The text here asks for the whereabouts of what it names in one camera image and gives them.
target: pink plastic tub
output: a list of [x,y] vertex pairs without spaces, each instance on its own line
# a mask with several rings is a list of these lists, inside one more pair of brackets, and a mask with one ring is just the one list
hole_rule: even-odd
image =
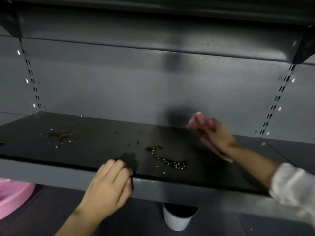
[[21,207],[34,188],[35,184],[0,178],[0,219]]

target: white sleeve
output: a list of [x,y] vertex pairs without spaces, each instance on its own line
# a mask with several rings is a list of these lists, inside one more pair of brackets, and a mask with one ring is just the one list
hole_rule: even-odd
[[298,216],[315,226],[315,176],[282,163],[273,175],[269,193],[281,204],[293,206]]

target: person's left hand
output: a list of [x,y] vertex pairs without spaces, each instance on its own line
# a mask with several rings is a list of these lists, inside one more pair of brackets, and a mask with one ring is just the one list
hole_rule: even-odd
[[131,194],[132,169],[122,160],[110,159],[97,171],[76,212],[99,224],[121,208]]

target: person's right hand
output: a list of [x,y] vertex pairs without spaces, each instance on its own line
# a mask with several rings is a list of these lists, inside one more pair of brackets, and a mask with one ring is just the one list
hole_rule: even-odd
[[233,135],[230,133],[230,130],[224,124],[220,123],[217,119],[212,119],[216,126],[216,130],[213,131],[210,128],[206,127],[205,131],[211,140],[211,143],[224,155],[227,155],[227,152],[230,148],[237,147],[238,143],[234,139]]
[[99,224],[129,198],[132,174],[132,169],[122,160],[108,160],[97,171],[75,213],[91,224]]

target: white container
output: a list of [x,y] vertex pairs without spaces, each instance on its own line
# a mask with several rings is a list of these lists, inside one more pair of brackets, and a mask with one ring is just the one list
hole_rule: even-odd
[[169,206],[171,206],[171,204],[163,203],[164,220],[167,226],[174,231],[184,230],[191,218],[194,217],[198,212],[198,208],[173,205],[177,208],[181,207],[181,213],[178,214],[176,210],[172,210]]

